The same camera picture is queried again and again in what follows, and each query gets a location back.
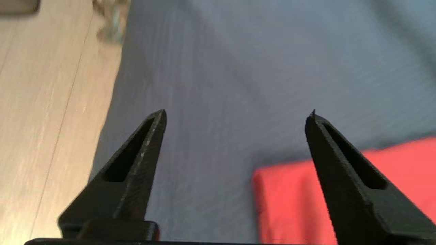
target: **red fabric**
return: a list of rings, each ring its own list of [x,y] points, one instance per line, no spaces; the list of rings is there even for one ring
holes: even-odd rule
[[[436,138],[364,155],[436,222]],[[253,184],[262,243],[337,244],[311,160],[259,169]]]

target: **blurry object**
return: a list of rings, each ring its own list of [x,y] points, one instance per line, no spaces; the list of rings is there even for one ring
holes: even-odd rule
[[[105,18],[106,24],[97,38],[106,43],[122,44],[131,0],[93,0],[92,8]]]
[[[39,4],[40,0],[0,0],[0,14],[32,14]]]

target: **dark object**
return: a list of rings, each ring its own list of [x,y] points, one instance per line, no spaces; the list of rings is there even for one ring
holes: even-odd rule
[[[41,0],[0,0],[0,14],[33,14],[40,5]]]
[[[164,110],[139,126],[60,216],[64,238],[26,245],[157,243],[157,224],[143,218],[165,126]],[[313,112],[306,136],[340,245],[436,243],[436,226],[327,120]]]

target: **wooden floor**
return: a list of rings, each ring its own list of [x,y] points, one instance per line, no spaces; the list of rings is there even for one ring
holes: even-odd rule
[[[101,44],[91,0],[43,0],[0,18],[0,244],[59,237],[86,185],[121,47]]]

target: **blue-gray cloth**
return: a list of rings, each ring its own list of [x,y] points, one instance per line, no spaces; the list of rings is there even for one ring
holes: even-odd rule
[[[166,109],[146,219],[162,240],[257,242],[252,173],[310,156],[313,109],[360,149],[436,132],[435,13],[433,0],[134,0],[91,177]]]

